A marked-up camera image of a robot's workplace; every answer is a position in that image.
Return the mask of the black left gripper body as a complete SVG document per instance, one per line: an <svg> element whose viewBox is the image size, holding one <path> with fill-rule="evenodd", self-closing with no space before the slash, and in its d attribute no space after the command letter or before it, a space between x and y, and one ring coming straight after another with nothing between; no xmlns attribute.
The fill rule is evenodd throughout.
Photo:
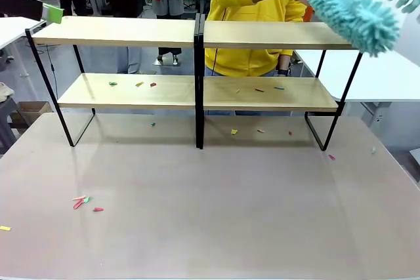
<svg viewBox="0 0 420 280"><path fill-rule="evenodd" d="M1 17L23 16L25 0L1 0Z"/></svg>

